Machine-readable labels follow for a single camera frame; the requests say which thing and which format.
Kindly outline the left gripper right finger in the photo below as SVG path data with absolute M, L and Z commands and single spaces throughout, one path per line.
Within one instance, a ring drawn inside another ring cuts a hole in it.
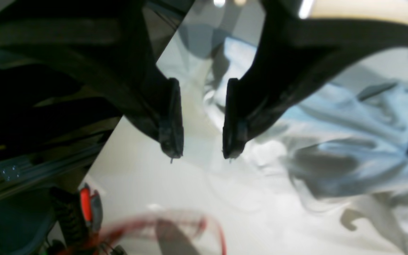
M 222 153 L 238 158 L 292 106 L 350 65 L 408 48 L 408 0 L 263 0 L 254 61 L 229 79 Z

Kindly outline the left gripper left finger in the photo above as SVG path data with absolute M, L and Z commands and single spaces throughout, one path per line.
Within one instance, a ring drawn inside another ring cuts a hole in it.
M 169 158 L 183 155 L 179 82 L 156 65 L 144 0 L 16 0 L 0 49 L 40 61 L 104 96 Z

